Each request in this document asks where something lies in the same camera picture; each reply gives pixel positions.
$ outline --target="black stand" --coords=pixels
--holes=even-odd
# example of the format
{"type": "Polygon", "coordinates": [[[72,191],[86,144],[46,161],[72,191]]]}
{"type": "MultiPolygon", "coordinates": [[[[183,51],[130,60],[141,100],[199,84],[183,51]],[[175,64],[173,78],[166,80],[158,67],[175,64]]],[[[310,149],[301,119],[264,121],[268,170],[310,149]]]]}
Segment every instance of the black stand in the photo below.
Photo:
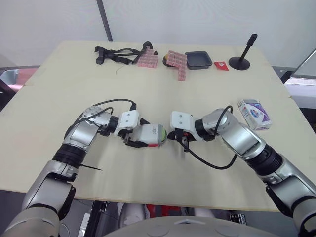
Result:
{"type": "Polygon", "coordinates": [[[253,45],[257,38],[257,34],[252,34],[250,39],[248,40],[247,47],[242,53],[241,57],[232,57],[228,63],[232,68],[235,68],[237,70],[247,70],[250,67],[250,63],[247,59],[245,59],[245,56],[250,49],[250,47],[253,45]]]}

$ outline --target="black cable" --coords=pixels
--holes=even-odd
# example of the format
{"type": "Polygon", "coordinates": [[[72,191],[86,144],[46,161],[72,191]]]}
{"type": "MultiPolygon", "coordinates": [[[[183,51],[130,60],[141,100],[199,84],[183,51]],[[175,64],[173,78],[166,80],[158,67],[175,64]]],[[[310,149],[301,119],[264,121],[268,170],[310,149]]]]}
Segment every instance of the black cable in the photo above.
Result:
{"type": "MultiPolygon", "coordinates": [[[[218,129],[218,127],[219,127],[219,124],[221,123],[221,120],[222,120],[224,114],[226,113],[226,111],[227,111],[229,108],[231,109],[231,113],[233,113],[233,107],[232,107],[231,105],[227,106],[227,107],[223,110],[223,112],[221,113],[221,115],[219,116],[219,118],[218,118],[218,120],[217,120],[215,129],[213,130],[213,136],[214,136],[214,138],[215,138],[215,136],[217,135],[217,129],[218,129]]],[[[235,162],[235,160],[236,160],[236,158],[237,158],[237,155],[235,154],[234,157],[232,158],[231,162],[230,162],[228,165],[225,165],[225,166],[216,166],[216,165],[213,165],[213,164],[207,162],[206,160],[202,159],[201,157],[199,157],[199,156],[198,156],[197,154],[195,154],[189,147],[187,147],[183,142],[179,142],[179,143],[180,143],[181,146],[184,147],[184,149],[185,149],[186,151],[188,151],[191,155],[193,155],[193,156],[194,156],[195,158],[197,158],[199,161],[203,162],[204,164],[206,164],[206,165],[208,165],[208,166],[210,166],[210,167],[212,167],[212,168],[214,168],[214,169],[220,169],[220,170],[228,169],[228,168],[230,168],[230,167],[234,164],[234,162],[235,162]]]]}
{"type": "Polygon", "coordinates": [[[188,151],[191,155],[193,155],[199,161],[203,162],[204,164],[206,164],[206,165],[208,165],[208,166],[210,166],[210,167],[212,167],[214,169],[228,169],[229,167],[231,167],[234,164],[234,162],[235,162],[235,160],[237,158],[237,155],[235,154],[233,159],[231,160],[231,162],[228,165],[226,165],[226,166],[216,166],[216,165],[213,165],[213,164],[207,162],[206,160],[202,159],[201,157],[199,157],[197,154],[195,154],[193,151],[191,151],[190,148],[188,148],[186,145],[184,145],[183,142],[179,142],[179,143],[181,144],[181,146],[184,147],[184,149],[186,149],[186,151],[188,151]]]}
{"type": "MultiPolygon", "coordinates": [[[[127,102],[130,102],[130,103],[132,103],[132,105],[131,105],[131,107],[130,107],[129,110],[136,110],[136,103],[135,103],[134,101],[132,101],[132,100],[129,100],[129,99],[113,99],[113,100],[106,100],[106,101],[102,101],[102,102],[100,102],[100,103],[94,104],[94,105],[92,105],[92,106],[103,105],[103,104],[110,103],[110,102],[114,102],[114,101],[127,101],[127,102]]],[[[83,114],[83,113],[81,113],[81,114],[78,116],[78,118],[75,120],[75,122],[74,122],[72,125],[70,125],[70,127],[67,129],[67,131],[66,131],[66,133],[65,133],[65,136],[64,136],[64,139],[67,137],[67,135],[69,134],[69,132],[71,131],[71,129],[73,129],[73,127],[74,127],[76,124],[78,124],[78,123],[80,123],[80,122],[82,122],[82,121],[86,121],[86,120],[88,120],[88,119],[90,119],[90,118],[93,118],[93,117],[95,117],[95,116],[97,116],[97,115],[100,115],[100,114],[104,113],[106,110],[109,110],[109,109],[111,109],[111,114],[112,114],[112,113],[113,113],[113,110],[114,110],[113,107],[108,107],[108,108],[106,108],[106,109],[104,109],[104,110],[102,110],[102,111],[96,113],[96,114],[93,115],[93,116],[90,116],[90,117],[87,117],[87,118],[83,118],[83,119],[80,119],[80,118],[82,117],[82,114],[83,114]]]]}
{"type": "Polygon", "coordinates": [[[67,131],[66,131],[66,133],[65,133],[65,136],[64,136],[64,139],[67,137],[67,135],[69,134],[69,132],[71,131],[71,129],[73,129],[74,128],[74,126],[76,126],[78,123],[80,123],[80,122],[83,122],[83,121],[89,121],[89,122],[91,122],[91,123],[93,123],[94,125],[96,125],[98,128],[100,128],[100,126],[99,125],[97,125],[94,121],[90,121],[89,119],[91,119],[91,118],[93,118],[93,117],[96,117],[96,116],[98,116],[98,115],[100,115],[100,114],[102,114],[102,113],[104,113],[106,110],[109,110],[109,109],[111,109],[111,114],[113,113],[113,107],[107,107],[106,109],[103,109],[103,110],[101,110],[100,112],[97,112],[95,115],[92,115],[92,116],[89,116],[89,117],[86,117],[86,118],[82,118],[82,119],[79,119],[78,120],[78,118],[80,118],[81,116],[82,116],[82,114],[76,119],[76,121],[72,124],[72,125],[70,125],[70,127],[67,129],[67,131]]]}
{"type": "Polygon", "coordinates": [[[103,105],[103,104],[110,103],[110,102],[114,102],[114,101],[127,101],[127,102],[130,102],[130,103],[132,103],[132,106],[130,107],[129,110],[135,110],[135,109],[136,109],[136,103],[135,103],[134,101],[132,101],[132,100],[129,100],[129,99],[113,99],[113,100],[106,100],[106,101],[103,101],[103,102],[94,104],[94,105],[92,105],[92,106],[103,105]]]}
{"type": "Polygon", "coordinates": [[[227,106],[227,107],[223,110],[223,112],[221,113],[221,115],[219,116],[219,118],[218,118],[218,120],[217,120],[217,124],[216,124],[216,126],[215,126],[214,131],[213,131],[213,133],[214,133],[214,138],[215,138],[215,136],[217,135],[217,129],[218,129],[218,127],[219,127],[219,124],[221,123],[223,116],[225,115],[226,111],[227,111],[229,108],[231,109],[231,114],[233,113],[233,107],[232,107],[231,105],[227,106]]]}

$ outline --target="robotic arm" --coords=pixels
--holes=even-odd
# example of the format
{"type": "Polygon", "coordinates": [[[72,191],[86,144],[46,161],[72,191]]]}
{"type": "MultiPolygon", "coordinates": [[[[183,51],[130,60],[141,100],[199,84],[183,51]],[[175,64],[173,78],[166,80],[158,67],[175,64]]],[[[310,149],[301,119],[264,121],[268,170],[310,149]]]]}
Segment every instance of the robotic arm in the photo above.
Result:
{"type": "Polygon", "coordinates": [[[293,217],[301,234],[315,233],[316,186],[284,156],[239,123],[227,109],[217,109],[201,119],[173,111],[171,128],[174,131],[168,138],[184,142],[188,148],[189,141],[210,141],[220,135],[257,173],[266,184],[270,198],[284,215],[293,217]]]}
{"type": "Polygon", "coordinates": [[[7,227],[6,236],[58,237],[59,221],[68,213],[76,189],[71,185],[97,134],[111,133],[133,147],[161,146],[166,131],[161,124],[149,124],[137,110],[124,112],[120,119],[98,106],[86,109],[67,130],[52,160],[43,168],[7,227]]]}
{"type": "MultiPolygon", "coordinates": [[[[315,185],[262,138],[239,123],[227,109],[215,110],[200,119],[173,111],[171,128],[174,131],[168,138],[185,144],[186,152],[190,151],[190,141],[210,141],[217,134],[221,135],[228,147],[254,169],[266,184],[266,190],[279,210],[293,217],[300,236],[313,236],[316,233],[315,185]]],[[[124,112],[118,118],[97,105],[88,108],[68,129],[53,160],[46,164],[27,192],[22,212],[13,219],[2,237],[58,236],[59,220],[67,215],[76,191],[70,182],[75,180],[98,133],[103,136],[113,133],[120,136],[126,145],[133,147],[160,146],[166,139],[162,125],[149,124],[140,118],[136,110],[124,112]]],[[[110,236],[147,236],[147,231],[151,230],[154,236],[157,231],[163,232],[165,236],[180,236],[184,232],[194,236],[233,236],[232,231],[237,231],[238,236],[273,236],[223,220],[175,218],[146,220],[119,229],[110,236]]]]}

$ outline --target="black strap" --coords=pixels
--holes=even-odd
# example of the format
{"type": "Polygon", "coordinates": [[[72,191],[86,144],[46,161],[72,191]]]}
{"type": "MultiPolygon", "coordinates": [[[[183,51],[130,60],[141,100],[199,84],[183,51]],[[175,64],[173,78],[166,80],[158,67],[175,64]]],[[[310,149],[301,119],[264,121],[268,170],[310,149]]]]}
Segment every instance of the black strap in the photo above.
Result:
{"type": "Polygon", "coordinates": [[[138,59],[139,57],[145,53],[146,49],[147,49],[147,46],[150,48],[150,49],[153,49],[153,46],[152,44],[147,41],[143,44],[143,48],[141,51],[138,51],[137,49],[134,49],[134,48],[123,48],[123,49],[119,49],[119,50],[113,50],[113,49],[106,49],[106,48],[103,48],[103,47],[100,47],[100,46],[96,46],[95,47],[95,50],[94,52],[98,52],[99,53],[99,57],[96,59],[96,63],[97,64],[103,64],[104,63],[104,59],[108,58],[108,59],[111,59],[115,62],[120,62],[120,63],[124,63],[124,64],[135,64],[138,62],[138,59]],[[126,54],[116,54],[116,53],[121,53],[123,51],[131,51],[132,53],[126,55],[126,54]],[[132,55],[135,55],[136,58],[134,60],[131,60],[129,58],[124,58],[122,56],[132,56],[132,55]]]}

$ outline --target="white panel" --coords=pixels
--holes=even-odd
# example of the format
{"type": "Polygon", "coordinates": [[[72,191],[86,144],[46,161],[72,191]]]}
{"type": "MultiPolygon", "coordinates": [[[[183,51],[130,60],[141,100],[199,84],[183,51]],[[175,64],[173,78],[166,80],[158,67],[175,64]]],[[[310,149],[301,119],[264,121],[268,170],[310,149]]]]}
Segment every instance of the white panel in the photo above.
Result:
{"type": "Polygon", "coordinates": [[[95,0],[2,0],[0,34],[0,67],[40,65],[64,40],[108,41],[95,0]]]}
{"type": "Polygon", "coordinates": [[[114,41],[245,45],[250,35],[257,33],[255,46],[268,61],[287,67],[297,67],[315,48],[315,0],[104,0],[103,3],[114,41]]]}

